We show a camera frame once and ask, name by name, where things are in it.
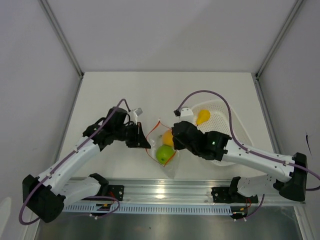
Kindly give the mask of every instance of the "black mounting bracket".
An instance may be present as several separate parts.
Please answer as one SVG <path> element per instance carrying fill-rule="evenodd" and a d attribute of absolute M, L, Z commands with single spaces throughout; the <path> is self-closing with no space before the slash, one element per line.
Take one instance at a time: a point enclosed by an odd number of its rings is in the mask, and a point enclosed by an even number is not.
<path fill-rule="evenodd" d="M 250 199 L 251 203 L 257 204 L 259 202 L 258 196 L 246 197 L 241 194 L 234 192 L 232 194 L 229 193 L 230 188 L 228 186 L 215 186 L 212 188 L 211 195 L 213 197 L 214 203 L 220 204 L 245 204 L 248 199 Z"/>

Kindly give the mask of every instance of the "orange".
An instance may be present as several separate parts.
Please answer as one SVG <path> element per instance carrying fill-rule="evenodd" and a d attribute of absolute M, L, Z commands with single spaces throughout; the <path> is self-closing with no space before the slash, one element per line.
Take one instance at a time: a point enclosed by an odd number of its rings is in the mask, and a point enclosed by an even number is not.
<path fill-rule="evenodd" d="M 173 138 L 174 136 L 172 136 L 172 130 L 168 129 L 167 131 L 165 131 L 165 133 L 162 135 L 162 143 L 164 145 L 168 145 L 170 147 L 174 146 L 174 141 Z"/>

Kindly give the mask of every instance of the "metal frame edge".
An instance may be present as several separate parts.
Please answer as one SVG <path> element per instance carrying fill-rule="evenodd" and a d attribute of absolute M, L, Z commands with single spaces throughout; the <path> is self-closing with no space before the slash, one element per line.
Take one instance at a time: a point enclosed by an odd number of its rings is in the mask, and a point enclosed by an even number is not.
<path fill-rule="evenodd" d="M 73 98 L 73 101 L 72 101 L 72 106 L 71 106 L 71 109 L 70 109 L 70 111 L 68 113 L 66 124 L 65 124 L 65 126 L 63 128 L 63 135 L 62 135 L 62 138 L 60 140 L 60 144 L 58 146 L 58 149 L 56 150 L 55 156 L 53 158 L 54 159 L 54 163 L 57 162 L 59 160 L 59 158 L 60 158 L 62 147 L 63 147 L 64 142 L 65 142 L 65 138 L 66 138 L 67 131 L 68 131 L 68 128 L 69 128 L 71 117 L 72 117 L 72 113 L 74 112 L 74 109 L 75 109 L 75 106 L 76 106 L 76 102 L 77 102 L 77 99 L 78 99 L 78 95 L 79 95 L 79 92 L 80 92 L 80 89 L 81 89 L 81 85 L 82 85 L 83 79 L 84 79 L 83 76 L 80 77 L 79 83 L 78 83 L 78 85 L 76 87 L 75 95 L 74 95 L 74 98 Z"/>
<path fill-rule="evenodd" d="M 278 35 L 276 36 L 271 48 L 269 49 L 267 55 L 265 56 L 259 70 L 257 71 L 257 78 L 259 79 L 263 71 L 266 69 L 269 62 L 272 60 L 273 56 L 277 52 L 279 46 L 283 42 L 285 36 L 287 35 L 289 29 L 293 25 L 294 21 L 296 20 L 297 16 L 299 15 L 302 7 L 304 6 L 304 3 L 306 0 L 297 0 L 295 4 L 293 5 L 291 11 L 289 12 L 288 17 L 286 18 L 283 26 L 281 27 Z"/>
<path fill-rule="evenodd" d="M 303 240 L 315 240 L 314 233 L 316 231 L 313 229 L 306 206 L 294 206 L 294 212 Z"/>
<path fill-rule="evenodd" d="M 259 100 L 260 106 L 261 106 L 261 110 L 262 110 L 262 114 L 263 114 L 264 121 L 265 121 L 265 124 L 266 124 L 266 128 L 267 128 L 268 133 L 269 133 L 269 137 L 270 137 L 270 141 L 271 141 L 271 145 L 272 145 L 273 151 L 275 153 L 281 154 L 282 151 L 281 151 L 281 148 L 280 148 L 280 144 L 279 144 L 279 141 L 278 141 L 277 136 L 276 136 L 276 131 L 275 131 L 275 128 L 273 126 L 273 123 L 272 123 L 272 120 L 271 120 L 271 117 L 270 117 L 270 113 L 269 113 L 269 110 L 268 110 L 268 107 L 267 107 L 266 99 L 264 97 L 260 82 L 258 81 L 257 77 L 254 74 L 252 74 L 252 79 L 253 79 L 253 84 L 254 84 L 254 87 L 255 87 L 255 90 L 256 90 L 256 94 L 258 96 L 258 100 Z"/>
<path fill-rule="evenodd" d="M 59 25 L 59 22 L 52 11 L 48 0 L 38 0 L 38 3 L 40 4 L 45 16 L 47 17 L 55 35 L 57 36 L 59 42 L 61 43 L 66 55 L 68 56 L 69 60 L 71 61 L 73 68 L 79 75 L 79 77 L 82 77 L 84 75 L 83 71 L 81 70 L 81 67 L 75 57 L 74 52 L 72 51 L 69 42 L 67 41 L 67 38 L 62 31 L 61 26 Z"/>

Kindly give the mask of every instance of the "white table surface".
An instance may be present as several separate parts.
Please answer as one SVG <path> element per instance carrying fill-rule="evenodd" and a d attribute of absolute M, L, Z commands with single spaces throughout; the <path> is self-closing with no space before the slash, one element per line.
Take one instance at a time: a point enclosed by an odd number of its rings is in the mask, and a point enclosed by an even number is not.
<path fill-rule="evenodd" d="M 86 72 L 75 103 L 61 151 L 64 157 L 74 147 L 83 131 L 121 98 L 131 109 L 142 108 L 139 117 L 145 135 L 158 119 L 172 126 L 178 121 L 173 111 L 191 92 L 212 90 L 226 98 L 246 129 L 253 145 L 272 152 L 266 123 L 250 73 L 228 72 Z M 186 106 L 216 99 L 209 93 L 189 98 Z M 98 173 L 107 178 L 167 179 L 164 169 L 144 149 L 127 148 L 115 141 L 88 161 L 74 177 Z M 263 173 L 242 166 L 216 166 L 187 150 L 180 151 L 175 179 L 226 180 L 254 177 Z"/>

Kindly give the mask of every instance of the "yellow fruit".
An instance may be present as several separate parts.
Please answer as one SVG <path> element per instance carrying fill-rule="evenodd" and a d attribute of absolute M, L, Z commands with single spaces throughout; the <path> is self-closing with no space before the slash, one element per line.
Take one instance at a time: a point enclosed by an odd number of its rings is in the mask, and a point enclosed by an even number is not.
<path fill-rule="evenodd" d="M 205 123 L 206 121 L 208 121 L 210 119 L 210 112 L 208 110 L 200 110 L 198 113 L 198 118 L 196 120 L 196 125 L 200 125 Z"/>
<path fill-rule="evenodd" d="M 170 147 L 174 146 L 174 141 L 173 138 L 174 136 L 172 136 L 172 130 L 168 129 L 167 131 L 165 131 L 165 133 L 162 135 L 162 143 L 164 145 L 168 145 Z"/>

